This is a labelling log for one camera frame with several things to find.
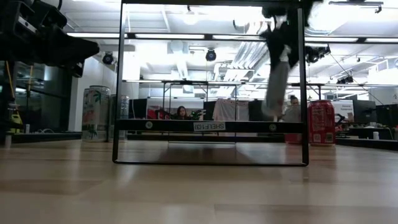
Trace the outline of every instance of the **red can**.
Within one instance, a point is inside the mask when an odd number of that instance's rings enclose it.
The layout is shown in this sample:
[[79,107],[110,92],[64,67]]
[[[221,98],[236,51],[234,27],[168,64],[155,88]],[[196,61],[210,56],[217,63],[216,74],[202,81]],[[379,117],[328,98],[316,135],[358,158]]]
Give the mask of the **red can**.
[[287,144],[301,144],[301,134],[285,134]]
[[310,102],[308,129],[311,144],[333,145],[335,143],[335,109],[330,100]]

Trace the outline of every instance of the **monitor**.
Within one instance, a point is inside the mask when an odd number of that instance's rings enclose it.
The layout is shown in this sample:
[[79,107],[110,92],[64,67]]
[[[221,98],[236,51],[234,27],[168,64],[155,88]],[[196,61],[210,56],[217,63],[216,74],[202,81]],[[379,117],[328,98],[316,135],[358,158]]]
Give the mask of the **monitor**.
[[379,105],[376,109],[378,123],[392,128],[398,126],[398,105]]
[[376,102],[369,100],[353,100],[354,122],[377,122]]

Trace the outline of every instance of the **fluorescent light fixture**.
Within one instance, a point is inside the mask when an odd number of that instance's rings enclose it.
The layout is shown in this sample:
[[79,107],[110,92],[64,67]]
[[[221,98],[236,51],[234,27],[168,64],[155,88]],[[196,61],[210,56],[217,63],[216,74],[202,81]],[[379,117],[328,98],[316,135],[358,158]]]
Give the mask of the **fluorescent light fixture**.
[[307,47],[328,47],[328,44],[313,44],[313,43],[305,43]]
[[215,85],[222,85],[222,84],[231,84],[231,85],[240,85],[240,84],[245,84],[245,82],[208,82],[209,84],[215,84]]
[[347,95],[347,96],[337,97],[336,99],[345,99],[345,98],[348,98],[348,97],[351,97],[351,96],[363,95],[363,94],[367,94],[367,93],[368,93],[368,91],[362,91],[360,93],[354,93],[354,94],[350,94],[350,95]]
[[347,2],[347,1],[330,1],[329,5],[337,6],[381,6],[384,2],[382,1],[368,1],[368,2]]
[[353,37],[305,37],[306,42],[323,42],[323,43],[335,43],[335,42],[348,42],[353,43],[358,41],[358,38]]
[[323,86],[335,86],[335,87],[371,87],[371,88],[388,88],[398,87],[398,85],[379,85],[379,84],[323,84]]
[[122,0],[72,0],[81,2],[121,3]]
[[135,34],[137,39],[204,39],[203,34]]
[[365,42],[398,43],[398,38],[367,38]]
[[267,82],[261,83],[261,82],[247,82],[245,83],[247,85],[268,85]]
[[206,51],[208,48],[203,46],[189,46],[189,50],[201,50]]
[[69,32],[67,33],[71,37],[87,38],[87,39],[118,39],[120,34],[118,33],[89,33],[89,32]]
[[213,35],[215,40],[263,40],[257,35]]
[[25,90],[25,89],[22,89],[22,88],[16,88],[15,91],[16,91],[17,93],[25,93],[25,92],[26,92],[26,90]]
[[[148,96],[148,99],[163,99],[161,96]],[[172,100],[205,100],[206,98],[200,98],[200,97],[178,97],[178,96],[172,96]]]
[[124,80],[129,83],[162,83],[160,80]]

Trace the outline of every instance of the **robotic arm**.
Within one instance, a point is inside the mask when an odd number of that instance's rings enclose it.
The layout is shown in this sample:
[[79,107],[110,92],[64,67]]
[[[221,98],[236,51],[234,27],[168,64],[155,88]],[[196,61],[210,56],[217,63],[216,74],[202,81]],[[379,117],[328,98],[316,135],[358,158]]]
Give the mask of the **robotic arm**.
[[97,43],[63,31],[67,18],[59,11],[61,6],[62,0],[58,8],[39,0],[1,0],[0,60],[73,70],[97,54]]

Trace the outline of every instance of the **glass wall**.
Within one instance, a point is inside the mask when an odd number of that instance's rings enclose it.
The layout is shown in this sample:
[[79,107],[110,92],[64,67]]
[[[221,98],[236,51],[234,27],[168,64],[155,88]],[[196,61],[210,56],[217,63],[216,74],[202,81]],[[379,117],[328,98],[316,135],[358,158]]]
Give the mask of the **glass wall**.
[[31,132],[68,130],[72,76],[61,68],[24,63],[17,66],[16,104]]
[[2,93],[2,84],[4,83],[4,69],[5,69],[5,63],[4,61],[0,61],[0,93]]

